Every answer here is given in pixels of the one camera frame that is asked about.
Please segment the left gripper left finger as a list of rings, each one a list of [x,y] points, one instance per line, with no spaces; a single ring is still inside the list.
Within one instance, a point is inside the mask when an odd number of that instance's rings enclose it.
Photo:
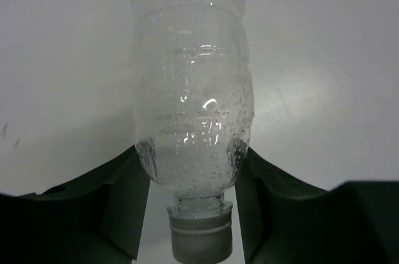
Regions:
[[[136,261],[149,186],[129,148],[42,194],[1,195],[1,262]]]

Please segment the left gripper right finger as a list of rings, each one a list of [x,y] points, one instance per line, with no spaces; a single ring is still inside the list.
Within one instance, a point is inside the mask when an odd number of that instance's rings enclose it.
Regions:
[[[398,182],[323,190],[253,150],[235,189],[246,263],[397,263]]]

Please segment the clear bottle white cap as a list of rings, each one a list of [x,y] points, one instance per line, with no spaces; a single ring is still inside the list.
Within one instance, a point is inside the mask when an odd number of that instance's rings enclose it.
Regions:
[[[132,0],[135,148],[173,194],[180,263],[220,263],[233,250],[234,185],[247,155],[254,94],[246,0]]]

